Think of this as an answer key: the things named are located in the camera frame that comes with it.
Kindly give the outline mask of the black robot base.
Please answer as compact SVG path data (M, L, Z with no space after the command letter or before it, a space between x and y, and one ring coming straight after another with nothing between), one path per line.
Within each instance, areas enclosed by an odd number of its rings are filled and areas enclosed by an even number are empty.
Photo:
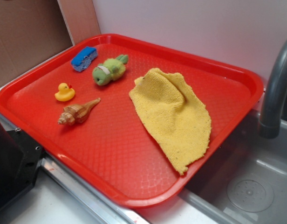
M35 186L42 157L40 143L0 123L0 212Z

